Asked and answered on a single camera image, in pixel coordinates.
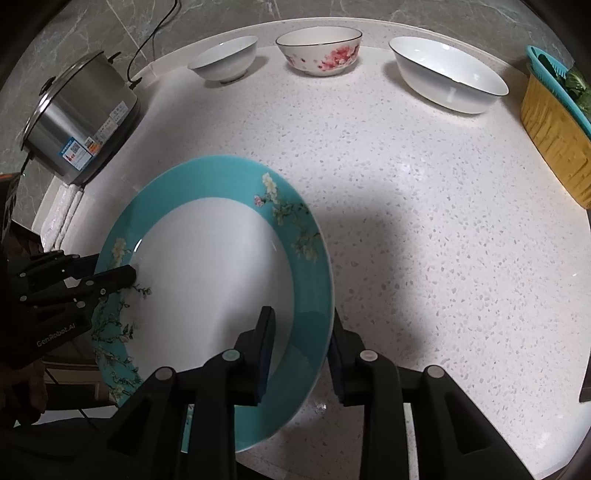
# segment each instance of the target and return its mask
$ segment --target sticker label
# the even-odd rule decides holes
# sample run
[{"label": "sticker label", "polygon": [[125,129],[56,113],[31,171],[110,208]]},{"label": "sticker label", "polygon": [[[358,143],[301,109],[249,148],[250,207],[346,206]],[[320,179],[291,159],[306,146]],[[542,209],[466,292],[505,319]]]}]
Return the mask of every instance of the sticker label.
[{"label": "sticker label", "polygon": [[109,116],[114,122],[119,123],[119,120],[125,117],[128,111],[129,109],[127,108],[125,102],[121,102],[119,105],[113,108],[113,111],[109,114]]},{"label": "sticker label", "polygon": [[105,142],[115,133],[117,130],[117,123],[111,118],[107,118],[105,123],[98,129],[97,133],[95,133],[95,140],[99,143],[102,147]]},{"label": "sticker label", "polygon": [[95,142],[92,137],[88,137],[84,142],[84,148],[87,149],[88,153],[94,157],[100,150],[100,144]]},{"label": "sticker label", "polygon": [[92,155],[80,145],[73,137],[61,149],[60,155],[65,158],[76,170],[82,170],[92,159]]}]

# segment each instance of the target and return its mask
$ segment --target small white bowl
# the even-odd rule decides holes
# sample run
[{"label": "small white bowl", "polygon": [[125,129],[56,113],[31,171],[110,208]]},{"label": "small white bowl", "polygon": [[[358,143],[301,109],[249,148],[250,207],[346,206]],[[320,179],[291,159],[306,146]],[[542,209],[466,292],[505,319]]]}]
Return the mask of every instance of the small white bowl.
[{"label": "small white bowl", "polygon": [[463,113],[482,113],[509,93],[492,69],[462,50],[434,40],[390,40],[402,78],[432,102]]},{"label": "small white bowl", "polygon": [[241,78],[256,55],[257,37],[239,37],[198,55],[187,67],[206,80],[230,83]]},{"label": "small white bowl", "polygon": [[328,77],[355,63],[362,33],[348,27],[301,28],[275,43],[289,64],[308,75]]}]

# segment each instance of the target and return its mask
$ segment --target pink flower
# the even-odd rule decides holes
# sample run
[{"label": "pink flower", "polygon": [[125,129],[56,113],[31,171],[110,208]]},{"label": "pink flower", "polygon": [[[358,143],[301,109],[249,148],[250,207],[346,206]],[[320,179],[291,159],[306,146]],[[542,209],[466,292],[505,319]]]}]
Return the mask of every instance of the pink flower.
[{"label": "pink flower", "polygon": [[337,48],[324,57],[322,65],[319,65],[319,68],[322,70],[332,70],[337,67],[349,65],[357,58],[358,51],[359,45],[355,48],[351,48],[348,45]]}]

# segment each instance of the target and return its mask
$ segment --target folded cloth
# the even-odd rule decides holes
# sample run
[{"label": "folded cloth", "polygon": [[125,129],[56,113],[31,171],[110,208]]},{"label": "folded cloth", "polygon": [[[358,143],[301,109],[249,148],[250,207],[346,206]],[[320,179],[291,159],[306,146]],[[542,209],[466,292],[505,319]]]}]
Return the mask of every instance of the folded cloth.
[{"label": "folded cloth", "polygon": [[67,228],[82,198],[83,190],[77,185],[60,185],[56,198],[41,226],[41,243],[46,252],[59,250]]}]

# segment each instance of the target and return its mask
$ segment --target rice cooker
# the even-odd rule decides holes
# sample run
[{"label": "rice cooker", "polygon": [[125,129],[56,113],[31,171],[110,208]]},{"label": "rice cooker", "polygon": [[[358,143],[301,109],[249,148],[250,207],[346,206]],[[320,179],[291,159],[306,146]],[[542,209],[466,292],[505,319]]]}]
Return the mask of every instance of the rice cooker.
[{"label": "rice cooker", "polygon": [[119,150],[139,118],[139,100],[112,64],[119,53],[85,55],[43,85],[22,132],[27,161],[84,185]]}]

